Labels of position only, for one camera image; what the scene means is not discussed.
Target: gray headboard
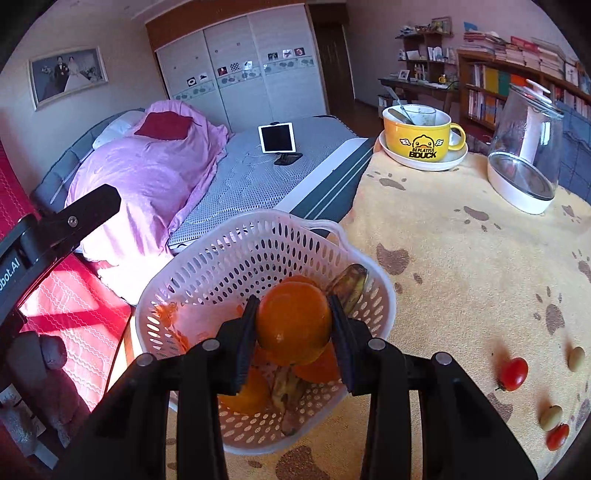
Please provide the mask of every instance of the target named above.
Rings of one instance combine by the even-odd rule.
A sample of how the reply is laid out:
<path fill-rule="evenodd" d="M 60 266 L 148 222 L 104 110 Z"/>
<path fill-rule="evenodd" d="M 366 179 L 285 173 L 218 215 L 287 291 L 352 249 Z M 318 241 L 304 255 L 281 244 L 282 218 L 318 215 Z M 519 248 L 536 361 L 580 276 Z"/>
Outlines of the gray headboard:
<path fill-rule="evenodd" d="M 135 110 L 138 112 L 145 111 L 143 108 L 136 108 Z M 82 161 L 92 150 L 92 143 L 107 125 L 124 113 L 117 113 L 93 126 L 53 164 L 41 183 L 31 193 L 31 200 L 41 213 L 57 213 L 63 210 L 70 183 L 72 183 L 74 175 L 82 165 Z"/>

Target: basket handle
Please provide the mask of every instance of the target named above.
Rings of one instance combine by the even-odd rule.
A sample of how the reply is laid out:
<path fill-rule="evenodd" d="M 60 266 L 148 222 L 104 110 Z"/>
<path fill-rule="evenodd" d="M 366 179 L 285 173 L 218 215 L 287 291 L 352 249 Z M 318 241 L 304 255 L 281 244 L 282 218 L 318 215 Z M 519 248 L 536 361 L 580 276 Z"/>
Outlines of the basket handle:
<path fill-rule="evenodd" d="M 333 233 L 339 239 L 339 245 L 343 247 L 349 247 L 349 241 L 347 240 L 347 235 L 343 228 L 336 222 L 332 220 L 305 220 L 298 218 L 298 222 L 304 228 L 308 230 L 328 230 L 330 233 Z"/>

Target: door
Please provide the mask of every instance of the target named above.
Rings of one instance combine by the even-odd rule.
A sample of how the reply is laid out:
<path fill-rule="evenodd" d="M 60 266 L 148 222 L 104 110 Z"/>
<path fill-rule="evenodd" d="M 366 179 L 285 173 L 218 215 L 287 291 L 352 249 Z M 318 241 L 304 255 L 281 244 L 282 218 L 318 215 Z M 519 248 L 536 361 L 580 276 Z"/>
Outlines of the door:
<path fill-rule="evenodd" d="M 353 104 L 353 82 L 343 26 L 314 25 L 329 109 L 332 115 Z"/>
<path fill-rule="evenodd" d="M 170 98 L 188 103 L 214 125 L 230 126 L 203 31 L 160 48 L 156 55 Z"/>
<path fill-rule="evenodd" d="M 232 131 L 270 124 L 271 107 L 247 17 L 206 28 L 205 40 Z"/>
<path fill-rule="evenodd" d="M 304 5 L 248 14 L 276 122 L 325 115 L 314 38 Z"/>

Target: duck logo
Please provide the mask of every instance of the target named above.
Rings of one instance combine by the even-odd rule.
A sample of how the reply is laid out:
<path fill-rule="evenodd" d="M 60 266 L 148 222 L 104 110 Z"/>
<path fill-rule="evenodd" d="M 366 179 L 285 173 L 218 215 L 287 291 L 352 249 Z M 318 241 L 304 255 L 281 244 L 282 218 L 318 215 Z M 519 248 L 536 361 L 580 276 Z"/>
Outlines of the duck logo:
<path fill-rule="evenodd" d="M 431 137 L 421 135 L 412 142 L 408 138 L 401 138 L 400 143 L 411 147 L 411 151 L 408 152 L 409 158 L 435 158 L 437 155 L 435 147 L 441 147 L 443 140 L 433 140 Z"/>

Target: banana peel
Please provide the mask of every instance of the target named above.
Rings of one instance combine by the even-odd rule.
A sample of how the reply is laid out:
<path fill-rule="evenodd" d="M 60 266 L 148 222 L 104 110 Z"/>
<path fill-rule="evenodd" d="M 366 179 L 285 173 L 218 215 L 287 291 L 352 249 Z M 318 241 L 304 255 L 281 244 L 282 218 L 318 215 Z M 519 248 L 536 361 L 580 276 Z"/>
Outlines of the banana peel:
<path fill-rule="evenodd" d="M 271 400 L 281 412 L 281 431 L 291 436 L 300 427 L 297 407 L 310 384 L 292 372 L 291 367 L 279 367 L 275 372 Z"/>
<path fill-rule="evenodd" d="M 336 295 L 343 312 L 349 316 L 361 298 L 367 278 L 367 268 L 358 263 L 351 264 L 330 282 L 326 294 Z"/>

